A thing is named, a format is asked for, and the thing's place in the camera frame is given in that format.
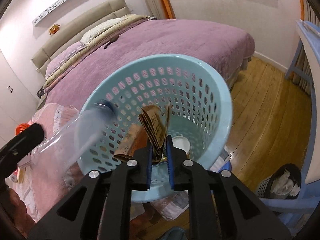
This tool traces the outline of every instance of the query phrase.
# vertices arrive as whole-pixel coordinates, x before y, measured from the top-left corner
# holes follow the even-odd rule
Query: bed
[[[57,75],[46,75],[50,62],[70,45],[80,41],[87,31],[115,18],[124,20],[89,42],[84,50],[63,64]],[[119,36],[118,40],[104,49],[104,44],[116,36]],[[109,0],[62,26],[33,56],[32,61],[39,72],[47,76],[44,89],[48,95],[42,112],[32,121],[39,120],[39,116],[50,108],[53,111],[50,118],[54,120],[61,119],[63,112],[67,113],[65,117],[71,118],[111,73],[133,60],[154,54],[177,53],[199,58],[214,67],[231,87],[239,71],[246,68],[254,47],[254,39],[235,27],[196,20],[151,20],[132,15],[124,0]],[[66,122],[64,119],[55,125],[56,121],[53,121],[46,127],[49,126],[48,117],[45,115],[43,120],[48,136]],[[29,199],[29,209],[32,209],[29,213],[36,221],[79,180],[81,174],[77,169],[73,167],[56,185],[45,185],[45,181],[27,169],[24,185],[15,189],[23,201]],[[54,197],[41,199],[41,195],[48,192],[54,192]]]

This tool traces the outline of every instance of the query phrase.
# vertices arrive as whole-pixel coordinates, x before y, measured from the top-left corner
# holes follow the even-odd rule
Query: plastic basket
[[[209,169],[228,138],[232,104],[226,83],[207,63],[185,55],[161,54],[133,61],[106,78],[90,95],[82,111],[106,98],[118,107],[117,121],[78,160],[83,174],[106,172],[120,163],[113,157],[132,123],[139,123],[141,107],[171,103],[169,134],[191,143],[190,159]],[[167,163],[152,167],[151,188],[133,191],[132,201],[150,202],[173,193]]]

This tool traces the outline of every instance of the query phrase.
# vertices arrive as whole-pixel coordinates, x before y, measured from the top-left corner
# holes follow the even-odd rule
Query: brown paper
[[[121,161],[128,161],[132,159],[135,150],[146,147],[147,142],[148,136],[143,127],[133,123],[113,156]]]

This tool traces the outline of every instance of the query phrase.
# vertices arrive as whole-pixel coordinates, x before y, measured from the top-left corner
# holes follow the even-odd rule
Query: upholstered headboard
[[[45,76],[48,64],[90,29],[113,18],[130,14],[124,0],[108,0],[91,8],[55,33],[32,57],[32,62]]]

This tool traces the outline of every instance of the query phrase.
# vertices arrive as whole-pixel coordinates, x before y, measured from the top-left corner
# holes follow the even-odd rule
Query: pink blanket
[[[47,103],[81,109],[93,90],[127,63],[154,54],[178,53],[213,66],[227,80],[254,53],[244,30],[209,21],[149,20],[88,55],[49,92]]]

